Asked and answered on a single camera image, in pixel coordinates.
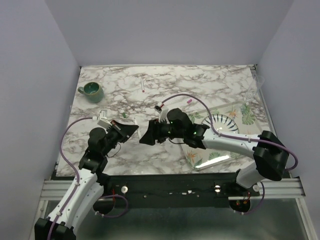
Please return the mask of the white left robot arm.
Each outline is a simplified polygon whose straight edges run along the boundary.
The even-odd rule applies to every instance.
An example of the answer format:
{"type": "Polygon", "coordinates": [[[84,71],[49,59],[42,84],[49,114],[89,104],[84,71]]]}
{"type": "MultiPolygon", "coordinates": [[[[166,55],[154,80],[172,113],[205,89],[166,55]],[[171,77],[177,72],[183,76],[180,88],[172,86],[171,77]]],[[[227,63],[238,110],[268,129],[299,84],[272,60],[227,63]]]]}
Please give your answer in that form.
{"type": "Polygon", "coordinates": [[[107,197],[111,185],[103,173],[108,153],[117,144],[125,143],[138,125],[115,120],[103,123],[89,132],[88,147],[82,156],[75,178],[54,210],[34,225],[37,240],[75,240],[84,218],[101,197],[107,197]]]}

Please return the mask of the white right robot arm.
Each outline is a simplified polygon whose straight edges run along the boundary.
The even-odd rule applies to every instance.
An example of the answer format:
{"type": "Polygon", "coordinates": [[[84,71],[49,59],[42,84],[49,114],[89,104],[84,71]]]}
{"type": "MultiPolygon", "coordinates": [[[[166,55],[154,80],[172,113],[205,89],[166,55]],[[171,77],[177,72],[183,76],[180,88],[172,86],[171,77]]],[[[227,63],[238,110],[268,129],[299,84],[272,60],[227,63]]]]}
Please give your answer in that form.
{"type": "Polygon", "coordinates": [[[166,139],[182,139],[191,148],[229,151],[254,160],[237,172],[230,183],[230,191],[241,196],[264,179],[281,181],[286,171],[289,151],[270,131],[260,134],[219,132],[207,124],[193,123],[179,108],[169,110],[156,106],[157,119],[148,122],[148,128],[139,142],[153,146],[166,139]]]}

